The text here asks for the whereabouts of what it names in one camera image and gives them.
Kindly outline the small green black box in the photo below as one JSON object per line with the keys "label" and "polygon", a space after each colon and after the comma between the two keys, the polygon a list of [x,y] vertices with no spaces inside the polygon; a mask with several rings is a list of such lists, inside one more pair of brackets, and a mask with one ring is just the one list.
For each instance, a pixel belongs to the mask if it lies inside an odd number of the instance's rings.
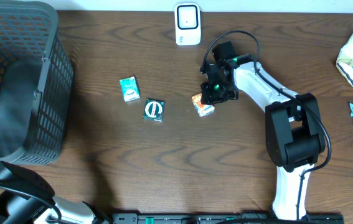
{"label": "small green black box", "polygon": [[143,118],[162,122],[164,116],[165,102],[147,99],[144,107]]}

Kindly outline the orange tissue pack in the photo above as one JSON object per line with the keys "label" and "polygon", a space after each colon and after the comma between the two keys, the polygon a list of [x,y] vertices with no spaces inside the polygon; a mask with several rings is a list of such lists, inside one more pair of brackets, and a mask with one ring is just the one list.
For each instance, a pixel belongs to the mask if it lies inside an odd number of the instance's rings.
{"label": "orange tissue pack", "polygon": [[207,116],[215,111],[215,106],[201,103],[202,94],[192,96],[192,103],[200,117]]}

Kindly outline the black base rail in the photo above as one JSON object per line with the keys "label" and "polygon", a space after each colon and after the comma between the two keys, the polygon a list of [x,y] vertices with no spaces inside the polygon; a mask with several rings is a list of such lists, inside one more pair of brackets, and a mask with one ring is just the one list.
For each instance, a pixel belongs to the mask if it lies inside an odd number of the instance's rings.
{"label": "black base rail", "polygon": [[136,214],[114,213],[114,224],[244,224],[244,223],[300,223],[300,224],[345,224],[342,215],[309,215],[301,220],[282,220],[267,213],[247,211],[239,215],[234,214]]}

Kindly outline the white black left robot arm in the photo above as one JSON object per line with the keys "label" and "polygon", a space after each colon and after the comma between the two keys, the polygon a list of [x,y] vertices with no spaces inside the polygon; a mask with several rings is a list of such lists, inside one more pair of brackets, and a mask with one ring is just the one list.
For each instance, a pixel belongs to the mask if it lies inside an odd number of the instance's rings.
{"label": "white black left robot arm", "polygon": [[0,161],[0,223],[112,223],[92,205],[55,195],[33,170]]}

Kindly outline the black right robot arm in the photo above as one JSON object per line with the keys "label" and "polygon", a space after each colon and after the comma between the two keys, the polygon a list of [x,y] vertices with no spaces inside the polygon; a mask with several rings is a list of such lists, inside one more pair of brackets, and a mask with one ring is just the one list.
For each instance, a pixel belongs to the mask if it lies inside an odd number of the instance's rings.
{"label": "black right robot arm", "polygon": [[236,100],[242,91],[258,105],[265,113],[266,150],[277,167],[272,212],[282,220],[304,219],[309,176],[319,168],[319,155],[330,150],[316,97],[287,89],[250,54],[215,59],[200,68],[208,78],[201,85],[202,103]]}

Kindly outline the grey plastic mesh basket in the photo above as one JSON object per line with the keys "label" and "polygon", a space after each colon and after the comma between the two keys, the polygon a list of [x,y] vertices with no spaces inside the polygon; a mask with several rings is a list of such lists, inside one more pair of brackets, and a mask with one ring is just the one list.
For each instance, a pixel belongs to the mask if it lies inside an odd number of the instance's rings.
{"label": "grey plastic mesh basket", "polygon": [[39,2],[0,1],[0,160],[46,165],[61,152],[73,67],[59,17]]}

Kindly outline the teal green tissue pack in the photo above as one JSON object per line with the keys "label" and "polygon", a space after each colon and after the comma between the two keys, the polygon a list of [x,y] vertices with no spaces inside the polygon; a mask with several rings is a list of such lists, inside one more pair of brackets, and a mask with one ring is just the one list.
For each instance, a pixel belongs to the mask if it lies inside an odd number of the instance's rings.
{"label": "teal green tissue pack", "polygon": [[120,85],[125,102],[140,99],[139,88],[135,77],[121,79]]}

